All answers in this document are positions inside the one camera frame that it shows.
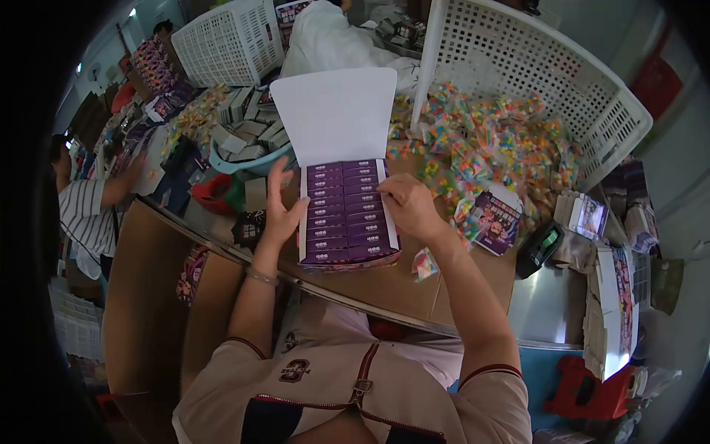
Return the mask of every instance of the hand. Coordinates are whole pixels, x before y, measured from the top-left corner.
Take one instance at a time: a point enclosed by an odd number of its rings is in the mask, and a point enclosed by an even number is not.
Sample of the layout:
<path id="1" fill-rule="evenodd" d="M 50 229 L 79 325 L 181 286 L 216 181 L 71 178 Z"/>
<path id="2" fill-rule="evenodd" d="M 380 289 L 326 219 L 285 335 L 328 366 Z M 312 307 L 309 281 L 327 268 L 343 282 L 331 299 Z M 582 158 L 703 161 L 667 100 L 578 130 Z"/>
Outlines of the hand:
<path id="1" fill-rule="evenodd" d="M 405 233 L 430 244 L 451 227 L 439 217 L 432 193 L 410 174 L 396 174 L 377 187 L 392 218 Z"/>
<path id="2" fill-rule="evenodd" d="M 268 174 L 268 197 L 266 199 L 266 228 L 261 242 L 271 244 L 279 249 L 291 237 L 298 227 L 298 222 L 308 209 L 310 197 L 304 197 L 293 204 L 291 211 L 281 202 L 281 184 L 291 179 L 293 171 L 284 171 L 288 158 L 283 156 L 274 162 Z"/>

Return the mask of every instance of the striped shirt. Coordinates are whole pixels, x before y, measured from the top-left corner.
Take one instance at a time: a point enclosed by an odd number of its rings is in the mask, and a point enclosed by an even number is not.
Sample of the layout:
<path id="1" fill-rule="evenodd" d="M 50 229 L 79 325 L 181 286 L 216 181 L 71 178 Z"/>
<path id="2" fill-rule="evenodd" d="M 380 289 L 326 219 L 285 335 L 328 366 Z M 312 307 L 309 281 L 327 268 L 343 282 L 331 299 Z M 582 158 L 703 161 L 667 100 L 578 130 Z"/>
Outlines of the striped shirt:
<path id="1" fill-rule="evenodd" d="M 105 180 L 75 180 L 59 193 L 62 229 L 96 257 L 114 256 L 111 207 L 101 208 Z M 119 226 L 123 214 L 118 213 Z"/>

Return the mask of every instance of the pile of candy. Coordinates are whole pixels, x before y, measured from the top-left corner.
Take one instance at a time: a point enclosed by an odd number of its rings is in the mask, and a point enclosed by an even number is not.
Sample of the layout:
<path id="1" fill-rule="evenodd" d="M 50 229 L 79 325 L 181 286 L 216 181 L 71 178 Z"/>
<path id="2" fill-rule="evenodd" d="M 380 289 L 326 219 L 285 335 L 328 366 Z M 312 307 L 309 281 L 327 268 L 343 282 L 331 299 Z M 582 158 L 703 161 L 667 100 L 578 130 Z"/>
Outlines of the pile of candy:
<path id="1" fill-rule="evenodd" d="M 420 179 L 432 196 L 447 203 L 450 222 L 469 249 L 475 227 L 467 223 L 467 215 L 491 183 L 503 184 L 523 202 L 522 242 L 552 218 L 559 193 L 577 187 L 581 162 L 562 121 L 544 117 L 539 95 L 476 97 L 462 94 L 452 83 L 432 87 L 418 131 L 411 131 L 413 100 L 398 94 L 387 150 L 389 158 L 424 155 Z"/>
<path id="2" fill-rule="evenodd" d="M 184 134 L 197 144 L 199 150 L 209 153 L 209 133 L 219 123 L 217 106 L 230 92 L 231 89 L 224 84 L 213 85 L 187 104 L 185 109 L 170 121 L 163 151 L 171 151 Z"/>

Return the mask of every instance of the stack of boxes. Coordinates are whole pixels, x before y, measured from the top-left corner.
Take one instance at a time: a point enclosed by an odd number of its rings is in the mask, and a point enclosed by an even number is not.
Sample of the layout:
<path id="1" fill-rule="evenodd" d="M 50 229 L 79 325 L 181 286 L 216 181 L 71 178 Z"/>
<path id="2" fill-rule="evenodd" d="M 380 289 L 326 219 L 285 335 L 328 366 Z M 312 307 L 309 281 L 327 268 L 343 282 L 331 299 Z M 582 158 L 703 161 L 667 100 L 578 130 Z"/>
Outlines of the stack of boxes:
<path id="1" fill-rule="evenodd" d="M 301 264 L 353 264 L 399 252 L 390 243 L 388 217 L 377 186 L 382 159 L 309 166 L 305 191 L 311 198 Z"/>

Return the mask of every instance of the zipper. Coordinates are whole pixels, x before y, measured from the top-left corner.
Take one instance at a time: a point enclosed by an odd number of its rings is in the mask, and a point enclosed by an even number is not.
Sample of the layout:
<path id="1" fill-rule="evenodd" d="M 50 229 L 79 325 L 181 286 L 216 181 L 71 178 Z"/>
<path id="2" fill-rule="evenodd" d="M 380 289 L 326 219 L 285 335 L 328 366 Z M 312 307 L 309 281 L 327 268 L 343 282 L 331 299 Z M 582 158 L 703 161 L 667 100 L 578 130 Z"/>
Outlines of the zipper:
<path id="1" fill-rule="evenodd" d="M 357 381 L 355 381 L 355 385 L 353 387 L 353 394 L 350 398 L 350 402 L 348 402 L 348 403 L 345 403 L 345 404 L 309 404 L 309 403 L 304 403 L 304 402 L 291 401 L 290 399 L 279 398 L 277 396 L 271 396 L 271 395 L 267 395 L 267 394 L 256 395 L 254 397 L 254 399 L 256 399 L 258 401 L 281 402 L 284 404 L 290 404 L 292 406 L 322 408 L 324 410 L 342 410 L 344 408 L 347 408 L 347 407 L 355 404 L 357 406 L 358 410 L 360 411 L 360 414 L 364 418 L 370 419 L 372 421 L 377 421 L 379 423 L 384 423 L 384 424 L 387 424 L 388 426 L 395 426 L 395 427 L 404 428 L 404 429 L 410 430 L 410 431 L 426 433 L 427 435 L 443 437 L 444 434 L 442 432 L 429 430 L 428 428 L 423 428 L 423 427 L 419 427 L 419 426 L 410 426 L 409 424 L 399 423 L 397 421 L 391 421 L 387 418 L 384 418 L 379 415 L 375 415 L 374 413 L 370 413 L 370 412 L 362 409 L 362 398 L 365 395 L 365 393 L 367 393 L 370 390 L 370 388 L 372 388 L 372 381 L 367 379 L 367 376 L 369 375 L 369 372 L 370 372 L 370 365 L 372 364 L 372 359 L 375 357 L 375 353 L 377 353 L 377 349 L 379 347 L 380 347 L 379 342 L 377 342 L 376 344 L 372 344 L 370 346 L 370 348 L 367 350 L 367 353 L 365 353 L 365 356 L 363 357 L 362 362 L 360 363 L 360 370 L 358 371 Z"/>
<path id="2" fill-rule="evenodd" d="M 256 395 L 254 399 L 256 399 L 257 401 L 281 402 L 283 404 L 290 404 L 292 406 L 299 407 L 322 408 L 324 410 L 342 410 L 343 408 L 347 408 L 351 404 L 309 404 L 305 402 L 291 401 L 290 399 L 279 398 L 278 396 L 271 396 L 267 394 Z"/>

